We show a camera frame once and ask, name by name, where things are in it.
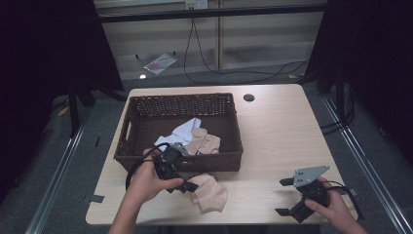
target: wooden table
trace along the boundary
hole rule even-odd
[[[162,191],[140,210],[136,223],[154,225],[199,224],[296,224],[290,216],[279,216],[274,208],[292,208],[301,198],[293,187],[282,187],[280,179],[294,170],[322,165],[331,168],[323,176],[342,182],[337,166],[301,86],[250,85],[132,90],[130,97],[232,93],[244,148],[239,172],[214,173],[228,190],[222,213],[202,214],[191,194]],[[244,95],[252,94],[248,102]],[[102,203],[91,203],[86,221],[111,224],[125,194],[127,172],[113,159],[124,113],[113,137],[95,195]],[[304,223],[326,222],[318,214]]]

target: crumpled cloth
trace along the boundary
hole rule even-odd
[[[194,176],[188,181],[199,185],[192,193],[194,204],[199,204],[203,213],[222,212],[228,199],[228,191],[208,174]]]
[[[217,154],[220,144],[220,137],[209,135],[206,129],[194,128],[192,129],[192,140],[185,148],[191,155]]]
[[[159,136],[155,145],[160,143],[182,143],[184,146],[189,144],[192,140],[192,129],[199,128],[201,126],[201,120],[193,118],[188,122],[176,127],[170,136]],[[165,150],[166,146],[160,147],[161,150]]]

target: wire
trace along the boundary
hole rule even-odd
[[[127,175],[127,179],[125,181],[125,187],[126,190],[128,190],[130,184],[131,184],[131,177],[133,176],[133,174],[136,172],[137,168],[139,168],[145,161],[145,158],[147,158],[153,151],[155,151],[156,149],[159,149],[159,147],[161,146],[168,146],[169,143],[165,142],[165,143],[160,143],[158,145],[153,146],[148,152],[146,152],[141,158],[139,158],[134,164],[133,166],[131,166],[131,168],[128,171],[128,175]]]
[[[190,31],[190,33],[189,33],[188,43],[187,43],[186,50],[185,50],[185,56],[184,56],[184,62],[183,62],[183,69],[184,69],[184,72],[185,72],[186,77],[187,77],[190,81],[192,81],[192,82],[194,82],[194,83],[199,83],[199,84],[218,84],[218,83],[216,83],[216,82],[214,83],[214,82],[195,81],[195,80],[191,79],[191,77],[189,76],[189,74],[188,74],[187,71],[186,71],[186,59],[187,59],[187,54],[188,54],[189,45],[190,45],[190,42],[191,42],[191,36],[192,36],[192,33],[193,33],[194,29],[195,29],[195,34],[196,34],[197,41],[198,41],[198,47],[199,47],[199,51],[200,51],[200,54],[201,54],[201,58],[202,58],[202,60],[203,60],[203,63],[204,63],[204,65],[205,65],[205,67],[206,67],[210,72],[215,73],[215,74],[219,74],[219,75],[238,74],[238,73],[252,73],[252,74],[270,75],[270,76],[268,76],[268,77],[265,77],[265,78],[262,78],[262,79],[258,79],[258,80],[254,80],[254,81],[248,81],[248,82],[233,82],[232,84],[249,84],[249,83],[261,82],[261,81],[265,81],[265,80],[271,79],[271,78],[273,78],[273,77],[276,77],[276,76],[278,76],[278,75],[289,74],[289,73],[291,73],[291,72],[294,72],[294,71],[298,70],[301,66],[303,66],[306,62],[309,61],[309,60],[307,59],[307,60],[304,60],[304,61],[293,61],[293,62],[286,63],[286,64],[284,64],[284,65],[280,68],[280,70],[279,70],[278,72],[276,72],[276,73],[274,73],[274,72],[262,72],[262,71],[228,71],[228,72],[214,71],[214,70],[212,70],[212,69],[209,68],[209,66],[207,65],[207,63],[206,63],[206,61],[205,61],[205,59],[204,59],[204,54],[203,54],[203,50],[202,50],[202,47],[201,47],[200,38],[199,38],[199,36],[198,36],[197,26],[195,25],[194,19],[192,19],[191,31]],[[290,65],[290,64],[293,64],[293,63],[301,63],[301,64],[298,65],[298,67],[296,67],[296,68],[293,69],[293,70],[290,70],[290,71],[288,71],[288,72],[282,73],[283,69],[284,69],[286,66],[288,66],[288,65]]]
[[[349,127],[349,125],[353,122],[353,120],[355,118],[355,93],[354,93],[353,89],[349,88],[349,90],[350,90],[350,95],[349,95],[349,99],[347,101],[347,113],[348,114],[345,117],[345,123],[343,123],[341,121],[338,121],[338,122],[335,122],[335,123],[332,123],[332,124],[321,126],[320,127],[321,129],[325,129],[325,128],[330,128],[330,127],[333,127],[333,126],[336,126],[336,125],[340,125],[339,127],[335,128],[333,130],[322,133],[324,136],[328,135],[328,134],[331,134],[331,133],[334,133],[338,130],[342,130],[346,127]]]
[[[353,196],[352,192],[350,191],[350,189],[348,187],[343,186],[343,185],[341,185],[341,186],[332,186],[332,187],[325,188],[325,191],[337,190],[337,189],[341,189],[341,190],[345,191],[347,193],[347,195],[349,195],[349,198],[352,201],[353,206],[355,207],[355,210],[356,210],[357,215],[358,215],[357,220],[365,219],[364,215],[361,212],[361,209],[358,206],[358,203],[356,202],[355,196]]]
[[[329,182],[329,183],[335,183],[335,184],[338,184],[338,185],[344,187],[344,185],[343,185],[342,183],[336,182],[336,181],[334,181],[334,180],[324,181],[323,183],[327,183],[327,182]]]

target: white wall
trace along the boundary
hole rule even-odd
[[[100,15],[124,13],[150,13],[184,10],[179,0],[94,0]],[[325,3],[326,0],[209,0],[208,7],[243,8]],[[283,45],[306,45],[308,57],[316,40],[322,13],[243,16],[195,19],[203,50],[212,56],[212,65],[220,68],[229,65],[228,53],[251,47],[280,48]],[[132,55],[161,55],[185,51],[191,30],[190,19],[150,20],[105,23],[103,25],[112,53],[116,58]],[[198,51],[193,34],[190,52]]]

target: brown basket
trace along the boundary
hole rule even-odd
[[[180,171],[236,172],[243,154],[236,113],[232,94],[131,97],[115,159],[128,171],[159,136],[197,117],[201,128],[221,138],[220,153],[185,156]]]

